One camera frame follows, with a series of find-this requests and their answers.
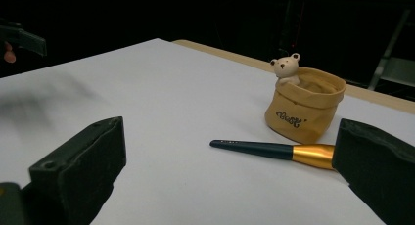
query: teddy bear figurine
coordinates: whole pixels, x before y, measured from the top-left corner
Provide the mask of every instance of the teddy bear figurine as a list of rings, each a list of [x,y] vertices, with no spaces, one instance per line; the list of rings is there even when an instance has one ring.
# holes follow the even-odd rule
[[[297,70],[299,69],[300,54],[294,53],[291,57],[273,59],[270,64],[278,77],[277,83],[291,82],[295,85],[300,84]]]

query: paper bag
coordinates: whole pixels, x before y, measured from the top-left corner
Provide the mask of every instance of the paper bag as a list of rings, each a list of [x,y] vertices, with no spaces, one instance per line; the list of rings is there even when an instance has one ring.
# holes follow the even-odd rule
[[[265,121],[277,133],[301,144],[314,144],[330,126],[346,82],[328,72],[299,67],[299,85],[275,84]]]

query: paintbrush handle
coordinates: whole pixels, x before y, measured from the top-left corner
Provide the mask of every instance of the paintbrush handle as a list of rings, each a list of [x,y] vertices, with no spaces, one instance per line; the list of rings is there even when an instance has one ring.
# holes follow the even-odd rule
[[[288,160],[293,158],[292,145],[232,140],[212,140],[210,145],[219,149],[226,149],[267,158]]]

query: white table surface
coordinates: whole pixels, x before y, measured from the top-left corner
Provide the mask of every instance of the white table surface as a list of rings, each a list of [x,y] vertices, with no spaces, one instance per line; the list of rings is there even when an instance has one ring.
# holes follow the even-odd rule
[[[154,39],[0,79],[0,182],[89,124],[122,116],[127,165],[92,224],[384,224],[331,170],[212,148],[213,139],[294,144],[267,127],[270,72]],[[415,115],[345,96],[341,118],[415,145]]]

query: teddy bear head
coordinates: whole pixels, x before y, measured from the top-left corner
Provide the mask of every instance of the teddy bear head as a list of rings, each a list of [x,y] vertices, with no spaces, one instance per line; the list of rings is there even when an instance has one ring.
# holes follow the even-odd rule
[[[300,54],[294,53],[291,57],[283,57],[270,62],[275,74],[280,78],[294,76],[299,69]]]

